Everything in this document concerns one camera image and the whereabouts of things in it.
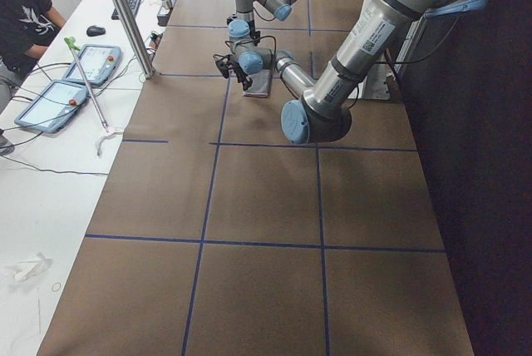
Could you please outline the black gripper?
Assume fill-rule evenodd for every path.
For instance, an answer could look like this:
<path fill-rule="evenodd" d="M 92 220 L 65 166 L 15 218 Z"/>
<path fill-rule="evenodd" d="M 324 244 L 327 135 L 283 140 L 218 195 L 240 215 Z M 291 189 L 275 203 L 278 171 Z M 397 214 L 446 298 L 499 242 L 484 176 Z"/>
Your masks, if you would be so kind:
<path fill-rule="evenodd" d="M 243 68 L 232 59 L 230 54 L 214 54 L 213 59 L 215 66 L 224 78 L 229 78 L 230 73 L 233 72 L 237 77 L 237 82 L 242 84 L 244 91 L 247 91 L 253 85 L 253 79 L 249 77 L 244 72 Z"/>
<path fill-rule="evenodd" d="M 260 31 L 254 28 L 254 21 L 249 24 L 245 20 L 239 19 L 236 16 L 229 16 L 226 19 L 228 25 L 228 34 L 230 40 L 253 39 L 260 38 Z"/>

